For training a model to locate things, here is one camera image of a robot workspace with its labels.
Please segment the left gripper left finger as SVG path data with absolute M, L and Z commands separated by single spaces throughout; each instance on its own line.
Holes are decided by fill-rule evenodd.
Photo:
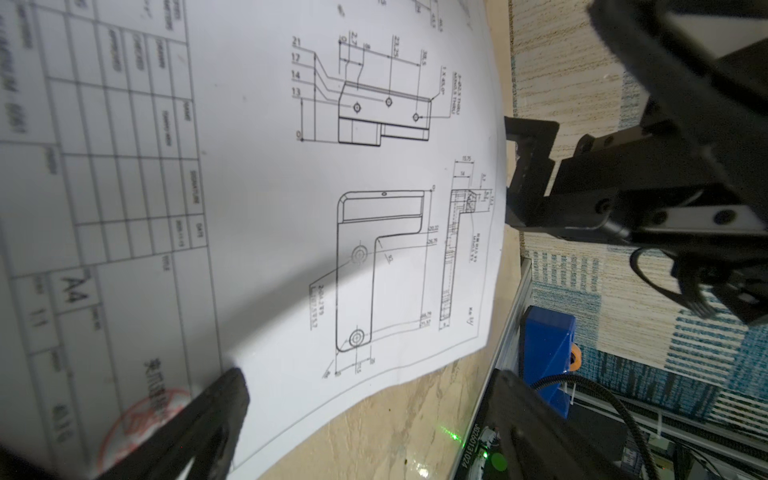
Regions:
M 250 403 L 244 374 L 227 370 L 102 479 L 225 479 Z

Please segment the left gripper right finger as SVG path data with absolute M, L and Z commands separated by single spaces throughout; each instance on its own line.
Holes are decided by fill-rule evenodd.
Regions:
M 512 372 L 496 370 L 485 422 L 497 435 L 484 479 L 628 479 L 538 393 Z

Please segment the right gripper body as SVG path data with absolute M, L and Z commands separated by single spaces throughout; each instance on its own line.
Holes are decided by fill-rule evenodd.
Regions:
M 767 238 L 766 222 L 716 176 L 654 101 L 636 126 L 578 141 L 542 204 L 542 228 L 608 244 Z

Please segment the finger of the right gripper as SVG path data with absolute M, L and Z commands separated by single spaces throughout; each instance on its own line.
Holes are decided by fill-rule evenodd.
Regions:
M 507 187 L 505 222 L 521 231 L 537 226 L 537 209 L 554 169 L 550 159 L 559 124 L 505 117 L 506 140 L 516 144 L 515 170 Z

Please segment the white paper sheet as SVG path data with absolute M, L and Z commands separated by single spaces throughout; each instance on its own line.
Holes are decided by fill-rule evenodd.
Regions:
M 5 1 L 1 445 L 68 478 L 226 370 L 255 478 L 484 347 L 503 244 L 481 1 Z

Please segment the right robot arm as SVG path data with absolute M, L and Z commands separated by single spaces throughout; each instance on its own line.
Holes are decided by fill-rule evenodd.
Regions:
M 767 255 L 767 44 L 718 59 L 675 13 L 763 19 L 763 1 L 595 1 L 600 39 L 649 95 L 640 123 L 550 153 L 559 126 L 509 118 L 519 160 L 506 221 L 561 239 L 714 262 Z

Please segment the blue box with tape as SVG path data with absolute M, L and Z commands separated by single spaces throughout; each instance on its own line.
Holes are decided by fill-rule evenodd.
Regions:
M 519 374 L 528 386 L 581 368 L 582 352 L 575 343 L 575 330 L 573 315 L 538 306 L 527 308 L 522 319 Z

